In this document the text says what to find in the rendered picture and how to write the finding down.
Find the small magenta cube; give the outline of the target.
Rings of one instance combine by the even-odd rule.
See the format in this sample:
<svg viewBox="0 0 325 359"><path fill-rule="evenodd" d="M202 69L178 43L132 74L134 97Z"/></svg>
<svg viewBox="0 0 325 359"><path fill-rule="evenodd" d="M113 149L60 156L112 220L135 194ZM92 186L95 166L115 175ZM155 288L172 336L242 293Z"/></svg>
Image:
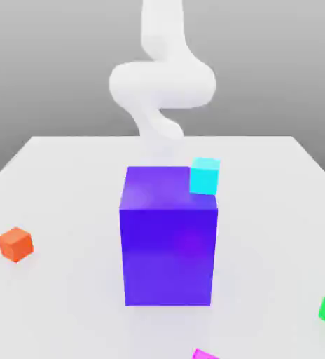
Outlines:
<svg viewBox="0 0 325 359"><path fill-rule="evenodd" d="M195 349L191 359L219 359L217 356L207 353L200 349Z"/></svg>

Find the large purple box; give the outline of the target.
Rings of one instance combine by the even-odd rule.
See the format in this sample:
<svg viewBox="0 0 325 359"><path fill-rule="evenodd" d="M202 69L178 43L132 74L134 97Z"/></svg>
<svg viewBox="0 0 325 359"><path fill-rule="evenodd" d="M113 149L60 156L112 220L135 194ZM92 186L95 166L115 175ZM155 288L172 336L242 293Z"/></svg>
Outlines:
<svg viewBox="0 0 325 359"><path fill-rule="evenodd" d="M188 167L127 168L119 207L126 305L210 305L218 206L189 182Z"/></svg>

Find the small orange cube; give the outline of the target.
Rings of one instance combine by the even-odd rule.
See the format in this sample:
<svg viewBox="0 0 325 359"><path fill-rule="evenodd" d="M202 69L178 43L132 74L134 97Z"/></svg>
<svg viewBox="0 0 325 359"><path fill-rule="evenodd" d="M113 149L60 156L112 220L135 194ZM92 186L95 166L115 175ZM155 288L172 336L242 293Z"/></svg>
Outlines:
<svg viewBox="0 0 325 359"><path fill-rule="evenodd" d="M23 229L14 227L0 235L0 250L2 255L18 262L34 251L32 235Z"/></svg>

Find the small cyan cube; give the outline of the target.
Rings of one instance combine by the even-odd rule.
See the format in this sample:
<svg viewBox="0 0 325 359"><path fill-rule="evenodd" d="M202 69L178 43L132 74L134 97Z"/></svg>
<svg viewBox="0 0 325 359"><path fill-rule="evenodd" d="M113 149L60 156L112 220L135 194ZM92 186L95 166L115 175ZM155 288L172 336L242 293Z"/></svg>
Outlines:
<svg viewBox="0 0 325 359"><path fill-rule="evenodd" d="M220 165L219 159L194 158L190 167L190 192L215 195L219 183Z"/></svg>

